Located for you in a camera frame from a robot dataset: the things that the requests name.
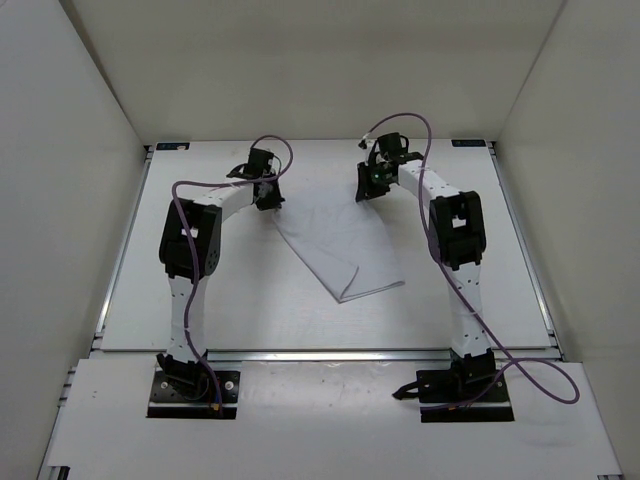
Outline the white skirt cloth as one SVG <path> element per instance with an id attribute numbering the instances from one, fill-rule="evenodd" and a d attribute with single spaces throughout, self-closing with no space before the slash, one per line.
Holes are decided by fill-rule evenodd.
<path id="1" fill-rule="evenodd" d="M 279 233 L 338 303 L 401 286 L 405 278 L 376 210 L 350 186 L 296 194 L 273 215 Z"/>

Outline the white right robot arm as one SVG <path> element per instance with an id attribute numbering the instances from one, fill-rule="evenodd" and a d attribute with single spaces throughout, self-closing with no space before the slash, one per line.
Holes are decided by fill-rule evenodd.
<path id="1" fill-rule="evenodd" d="M 429 253 L 448 283 L 452 312 L 451 364 L 434 374 L 434 390 L 471 400 L 493 377 L 496 363 L 487 328 L 480 321 L 480 265 L 486 249 L 482 204 L 425 165 L 419 153 L 381 154 L 372 150 L 359 163 L 356 200 L 381 197 L 396 184 L 419 201 Z"/>

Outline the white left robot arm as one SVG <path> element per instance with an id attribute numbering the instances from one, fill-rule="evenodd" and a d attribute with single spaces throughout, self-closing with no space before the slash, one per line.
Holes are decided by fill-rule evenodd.
<path id="1" fill-rule="evenodd" d="M 171 340 L 158 363 L 185 397 L 221 406 L 220 381 L 204 345 L 205 291 L 219 264 L 221 227 L 246 207 L 275 210 L 284 198 L 276 175 L 218 184 L 181 180 L 171 195 L 159 247 L 171 292 Z"/>

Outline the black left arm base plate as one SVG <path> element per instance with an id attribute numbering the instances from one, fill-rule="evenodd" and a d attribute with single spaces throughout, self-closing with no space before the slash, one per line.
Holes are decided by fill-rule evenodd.
<path id="1" fill-rule="evenodd" d="M 241 384 L 239 370 L 216 370 L 221 399 L 208 376 L 197 386 L 167 376 L 157 366 L 149 393 L 146 416 L 151 419 L 235 420 Z"/>

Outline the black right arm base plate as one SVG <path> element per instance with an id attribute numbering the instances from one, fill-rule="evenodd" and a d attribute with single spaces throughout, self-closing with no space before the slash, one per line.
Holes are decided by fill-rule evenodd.
<path id="1" fill-rule="evenodd" d="M 392 397 L 417 399 L 422 423 L 503 423 L 513 422 L 515 414 L 504 380 L 497 371 L 481 380 L 454 368 L 418 370 L 413 382 L 399 387 Z"/>

